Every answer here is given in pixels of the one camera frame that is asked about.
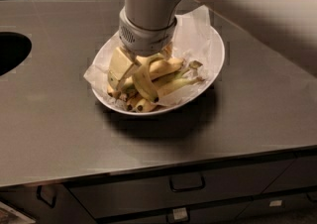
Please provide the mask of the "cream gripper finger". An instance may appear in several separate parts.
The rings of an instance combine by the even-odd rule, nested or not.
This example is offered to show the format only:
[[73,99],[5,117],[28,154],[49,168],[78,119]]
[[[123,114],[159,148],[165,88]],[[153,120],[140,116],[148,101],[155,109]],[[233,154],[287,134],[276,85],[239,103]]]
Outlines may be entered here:
[[138,68],[137,61],[128,51],[117,47],[112,54],[108,67],[108,82],[110,86],[119,90],[125,80]]
[[169,43],[168,45],[166,45],[161,51],[160,53],[162,55],[164,55],[164,57],[166,59],[169,59],[171,58],[171,55],[172,55],[172,43]]

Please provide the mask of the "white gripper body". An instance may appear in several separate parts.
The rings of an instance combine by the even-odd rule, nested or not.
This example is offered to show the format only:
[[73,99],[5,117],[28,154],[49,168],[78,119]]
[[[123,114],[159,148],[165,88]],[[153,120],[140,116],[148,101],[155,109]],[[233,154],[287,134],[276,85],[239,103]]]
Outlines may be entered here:
[[161,30],[146,30],[134,25],[127,17],[126,10],[119,14],[119,39],[132,54],[151,56],[160,52],[172,40],[177,19]]

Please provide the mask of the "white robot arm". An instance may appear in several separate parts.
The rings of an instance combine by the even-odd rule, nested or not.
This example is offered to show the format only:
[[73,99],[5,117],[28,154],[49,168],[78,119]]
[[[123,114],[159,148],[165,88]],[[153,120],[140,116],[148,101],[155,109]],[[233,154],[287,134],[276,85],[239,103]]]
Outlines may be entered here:
[[[181,0],[125,0],[119,37],[128,51],[150,56],[165,47]],[[314,75],[317,0],[194,0]]]

